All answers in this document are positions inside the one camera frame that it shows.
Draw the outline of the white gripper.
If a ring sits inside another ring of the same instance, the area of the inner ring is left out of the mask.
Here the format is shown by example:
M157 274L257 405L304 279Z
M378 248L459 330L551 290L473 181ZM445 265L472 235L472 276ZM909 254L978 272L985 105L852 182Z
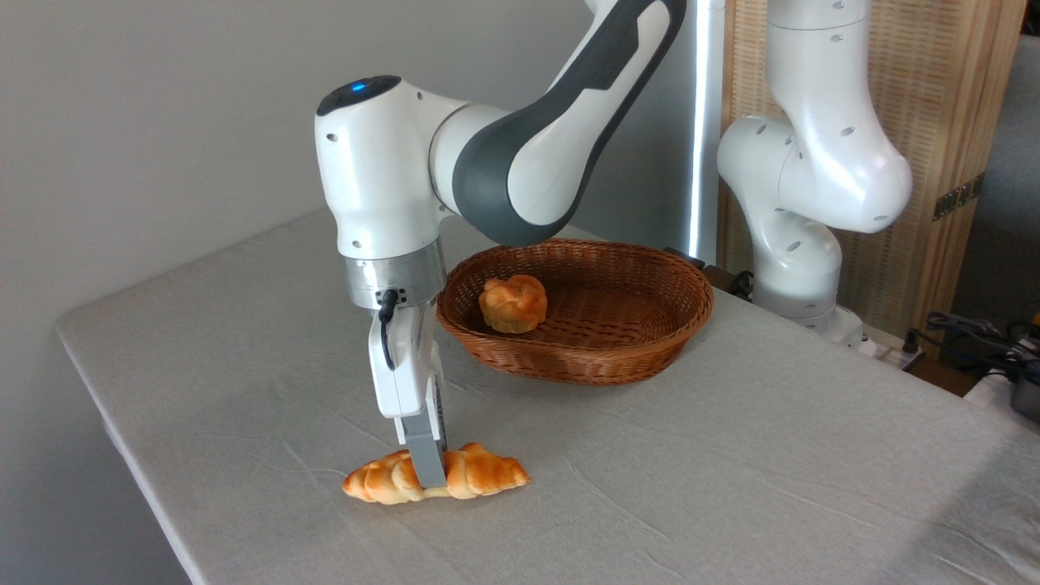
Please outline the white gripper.
M426 302L397 308L387 325L374 314L368 334L379 412L395 418L398 440L423 488L447 486L437 325L436 304Z

